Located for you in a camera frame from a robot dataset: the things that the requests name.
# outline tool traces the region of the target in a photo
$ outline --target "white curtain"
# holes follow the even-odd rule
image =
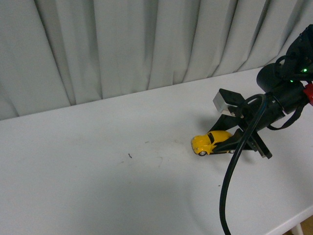
[[[0,119],[261,67],[309,24],[313,0],[1,0]]]

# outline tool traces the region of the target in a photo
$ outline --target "black wire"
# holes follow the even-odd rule
[[[221,195],[220,195],[220,220],[221,220],[221,225],[222,228],[224,230],[225,235],[231,235],[227,222],[226,222],[226,216],[225,216],[225,208],[226,208],[226,197],[227,197],[227,191],[228,191],[228,187],[229,187],[229,183],[230,183],[230,179],[231,176],[234,172],[236,163],[240,157],[240,154],[242,152],[242,150],[244,149],[248,139],[250,138],[252,132],[254,131],[256,125],[258,124],[258,122],[260,121],[266,105],[267,105],[267,97],[264,94],[256,94],[251,96],[250,98],[248,98],[245,103],[249,103],[250,101],[257,99],[257,98],[261,98],[262,99],[262,103],[257,111],[257,113],[255,114],[254,118],[252,119],[251,123],[249,124],[248,128],[246,129],[244,135],[242,136],[240,142],[237,145],[237,148],[234,152],[234,155],[232,156],[230,163],[228,165],[226,174],[224,176],[224,181],[223,181],[223,185],[222,185],[222,190],[221,190]]]

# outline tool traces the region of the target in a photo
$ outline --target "table surface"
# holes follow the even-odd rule
[[[0,234],[223,234],[231,155],[200,157],[190,140],[220,116],[219,88],[264,93],[258,71],[0,121]],[[313,214],[312,115],[307,105],[291,127],[259,132],[270,160],[241,155],[226,203],[233,235],[281,235]]]

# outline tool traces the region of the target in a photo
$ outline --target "toy car wheel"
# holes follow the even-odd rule
[[[206,154],[207,154],[207,152],[202,151],[202,152],[199,153],[199,156],[204,156],[204,155],[206,155]]]

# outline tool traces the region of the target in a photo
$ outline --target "yellow toy car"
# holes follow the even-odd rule
[[[221,142],[224,142],[232,134],[227,131],[209,131],[204,136],[195,136],[191,140],[192,149],[196,154],[204,156],[206,154],[214,154],[213,149]]]

